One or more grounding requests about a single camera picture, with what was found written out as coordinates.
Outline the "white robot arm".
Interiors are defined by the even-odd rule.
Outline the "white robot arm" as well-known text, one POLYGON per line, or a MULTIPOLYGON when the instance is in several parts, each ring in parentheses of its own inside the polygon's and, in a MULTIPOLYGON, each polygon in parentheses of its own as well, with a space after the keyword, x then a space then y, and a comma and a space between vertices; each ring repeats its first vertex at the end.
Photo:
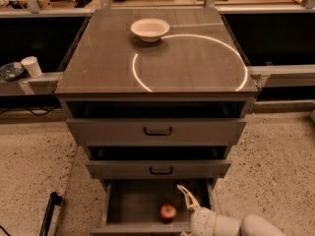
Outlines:
POLYGON ((191 211, 190 231, 180 236, 286 236, 265 218, 250 214, 241 220, 220 215, 200 206, 197 199, 183 185, 177 189, 184 195, 186 207, 191 211))

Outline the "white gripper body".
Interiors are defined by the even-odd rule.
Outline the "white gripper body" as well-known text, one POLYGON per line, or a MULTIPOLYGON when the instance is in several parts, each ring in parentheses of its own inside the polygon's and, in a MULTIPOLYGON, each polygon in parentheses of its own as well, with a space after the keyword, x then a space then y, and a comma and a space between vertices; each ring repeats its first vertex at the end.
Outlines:
POLYGON ((240 222, 206 207, 198 207, 190 216, 190 232, 193 236, 240 236, 240 222))

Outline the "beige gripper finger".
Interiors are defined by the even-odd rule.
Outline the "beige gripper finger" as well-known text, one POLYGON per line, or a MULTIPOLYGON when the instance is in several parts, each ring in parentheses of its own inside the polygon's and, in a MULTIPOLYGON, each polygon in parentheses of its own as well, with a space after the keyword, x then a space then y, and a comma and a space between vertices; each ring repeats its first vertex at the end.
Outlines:
POLYGON ((183 194, 188 210, 196 210, 201 207, 197 199, 186 187, 183 185, 177 185, 177 189, 183 194))

